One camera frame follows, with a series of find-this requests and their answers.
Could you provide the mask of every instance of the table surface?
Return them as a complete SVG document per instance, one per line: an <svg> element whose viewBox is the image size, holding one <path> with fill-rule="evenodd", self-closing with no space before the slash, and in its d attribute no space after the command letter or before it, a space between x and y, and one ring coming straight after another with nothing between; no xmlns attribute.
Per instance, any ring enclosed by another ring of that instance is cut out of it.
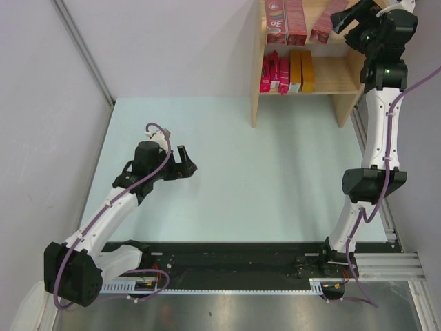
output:
<svg viewBox="0 0 441 331"><path fill-rule="evenodd" d="M156 122L198 171L155 183L111 241L324 241L345 200L342 175L362 159L352 123L337 126L326 96L265 96L259 106L251 129L245 97L118 99L82 224ZM380 217L359 239L386 241Z"/></svg>

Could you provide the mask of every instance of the orange box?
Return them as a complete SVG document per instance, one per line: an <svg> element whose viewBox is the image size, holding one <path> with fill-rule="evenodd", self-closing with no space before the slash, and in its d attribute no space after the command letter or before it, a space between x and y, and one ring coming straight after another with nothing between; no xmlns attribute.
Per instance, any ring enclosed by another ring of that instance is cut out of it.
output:
<svg viewBox="0 0 441 331"><path fill-rule="evenodd" d="M310 50L301 50L302 59L302 92L311 93L314 91L316 78L314 76L314 64Z"/></svg>
<svg viewBox="0 0 441 331"><path fill-rule="evenodd" d="M302 85L302 57L299 50L289 52L289 91L297 93Z"/></svg>

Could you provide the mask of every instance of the metal floor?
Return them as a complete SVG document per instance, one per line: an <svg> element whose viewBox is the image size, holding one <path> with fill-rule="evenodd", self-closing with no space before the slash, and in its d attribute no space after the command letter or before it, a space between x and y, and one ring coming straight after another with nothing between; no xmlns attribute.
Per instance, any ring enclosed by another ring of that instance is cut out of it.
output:
<svg viewBox="0 0 441 331"><path fill-rule="evenodd" d="M407 283L374 282L366 289L380 305L326 304L317 296L164 294L152 301L115 299L59 313L55 331L95 330L421 330ZM347 294L359 295L355 283Z"/></svg>

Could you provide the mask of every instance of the pink box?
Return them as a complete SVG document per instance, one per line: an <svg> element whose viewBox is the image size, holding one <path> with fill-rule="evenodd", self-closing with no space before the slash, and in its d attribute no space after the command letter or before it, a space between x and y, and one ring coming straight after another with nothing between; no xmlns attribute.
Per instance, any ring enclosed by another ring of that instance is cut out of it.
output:
<svg viewBox="0 0 441 331"><path fill-rule="evenodd" d="M304 46L308 32L302 0L285 0L285 12L288 26L287 45Z"/></svg>
<svg viewBox="0 0 441 331"><path fill-rule="evenodd" d="M278 67L278 54L276 51L273 51L269 56L269 78L271 81L271 89L278 90L280 69Z"/></svg>
<svg viewBox="0 0 441 331"><path fill-rule="evenodd" d="M318 41L319 43L327 43L329 35L332 33L331 15L335 12L345 10L348 3L348 0L332 0L312 28L311 37L309 39Z"/></svg>
<svg viewBox="0 0 441 331"><path fill-rule="evenodd" d="M283 0L265 0L267 13L267 44L286 43L287 27Z"/></svg>
<svg viewBox="0 0 441 331"><path fill-rule="evenodd" d="M280 84L278 91L281 95L287 94L289 90L289 59L283 57L280 59Z"/></svg>
<svg viewBox="0 0 441 331"><path fill-rule="evenodd" d="M268 57L263 57L262 77L260 78L260 93L269 92L271 89L271 78L269 76Z"/></svg>

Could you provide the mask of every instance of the gray wall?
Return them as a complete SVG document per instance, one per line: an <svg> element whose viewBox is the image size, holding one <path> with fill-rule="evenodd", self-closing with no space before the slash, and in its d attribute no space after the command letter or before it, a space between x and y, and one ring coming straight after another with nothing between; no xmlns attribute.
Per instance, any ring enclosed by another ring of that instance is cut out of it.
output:
<svg viewBox="0 0 441 331"><path fill-rule="evenodd" d="M418 30L403 58L409 84L441 66L441 2L418 1ZM405 248L417 251L441 310L441 74L404 98L400 113L398 157L407 183L389 202Z"/></svg>
<svg viewBox="0 0 441 331"><path fill-rule="evenodd" d="M0 3L0 330L77 224L110 109L48 0Z"/></svg>
<svg viewBox="0 0 441 331"><path fill-rule="evenodd" d="M257 1L65 2L112 95L249 95Z"/></svg>

